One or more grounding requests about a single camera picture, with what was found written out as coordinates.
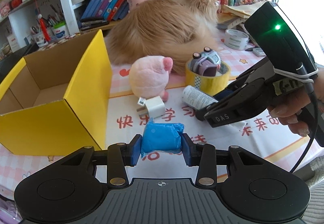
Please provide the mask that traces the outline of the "person's right hand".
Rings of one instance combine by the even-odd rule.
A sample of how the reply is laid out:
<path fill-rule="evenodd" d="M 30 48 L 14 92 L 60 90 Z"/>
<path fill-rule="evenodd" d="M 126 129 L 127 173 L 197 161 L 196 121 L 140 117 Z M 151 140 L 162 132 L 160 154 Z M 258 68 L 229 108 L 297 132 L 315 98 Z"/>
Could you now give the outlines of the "person's right hand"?
<path fill-rule="evenodd" d="M 297 113 L 310 102 L 305 88 L 300 88 L 287 95 L 279 105 L 268 106 L 268 112 L 282 125 L 287 125 L 292 133 L 306 137 L 310 133 L 308 124 L 299 121 Z"/>

